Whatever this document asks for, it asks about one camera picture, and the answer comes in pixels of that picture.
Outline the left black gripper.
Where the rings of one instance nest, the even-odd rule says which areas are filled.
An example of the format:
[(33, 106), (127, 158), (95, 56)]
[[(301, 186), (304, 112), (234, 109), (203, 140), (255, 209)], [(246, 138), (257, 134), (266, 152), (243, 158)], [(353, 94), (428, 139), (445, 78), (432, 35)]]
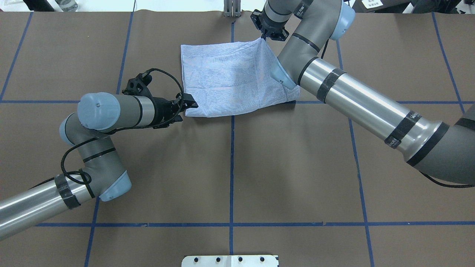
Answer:
[(190, 93), (182, 93), (182, 97), (177, 96), (173, 101), (168, 101), (165, 98), (153, 98), (153, 100), (155, 104), (153, 129), (167, 128), (173, 123), (183, 122), (180, 112), (199, 107)]

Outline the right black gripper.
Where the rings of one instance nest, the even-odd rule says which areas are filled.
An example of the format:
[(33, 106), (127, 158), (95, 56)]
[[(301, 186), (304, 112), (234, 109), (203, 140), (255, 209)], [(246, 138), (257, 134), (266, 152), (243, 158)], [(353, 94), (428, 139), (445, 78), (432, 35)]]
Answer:
[(289, 32), (285, 29), (287, 20), (278, 22), (279, 18), (271, 18), (265, 11), (253, 11), (250, 18), (256, 27), (261, 32), (261, 39), (266, 40), (270, 38), (275, 41), (286, 41)]

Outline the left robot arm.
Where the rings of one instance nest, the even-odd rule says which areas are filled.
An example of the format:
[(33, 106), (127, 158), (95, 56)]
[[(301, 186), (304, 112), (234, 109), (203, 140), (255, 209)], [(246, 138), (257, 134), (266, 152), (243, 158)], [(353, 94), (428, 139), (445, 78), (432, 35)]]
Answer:
[(58, 174), (1, 201), (1, 240), (92, 199), (106, 202), (124, 195), (132, 182), (112, 134), (126, 129), (165, 128), (181, 121), (181, 112), (197, 107), (188, 93), (179, 93), (173, 100), (105, 92), (82, 96), (76, 112), (59, 127), (69, 149), (59, 161)]

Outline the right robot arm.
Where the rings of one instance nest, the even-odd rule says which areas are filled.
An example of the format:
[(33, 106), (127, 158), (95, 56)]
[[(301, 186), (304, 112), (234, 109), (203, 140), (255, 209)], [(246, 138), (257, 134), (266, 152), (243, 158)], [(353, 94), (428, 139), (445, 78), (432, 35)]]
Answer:
[(263, 39), (286, 41), (271, 77), (308, 91), (398, 150), (435, 184), (473, 187), (474, 107), (453, 125), (429, 121), (324, 61), (319, 52), (351, 26), (355, 11), (342, 0), (267, 0), (251, 20)]

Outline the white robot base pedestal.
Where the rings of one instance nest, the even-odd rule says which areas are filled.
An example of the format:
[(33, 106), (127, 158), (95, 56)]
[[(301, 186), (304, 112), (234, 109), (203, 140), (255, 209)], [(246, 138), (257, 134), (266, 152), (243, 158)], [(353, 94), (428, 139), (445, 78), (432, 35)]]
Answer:
[(201, 255), (186, 256), (182, 267), (278, 267), (275, 255)]

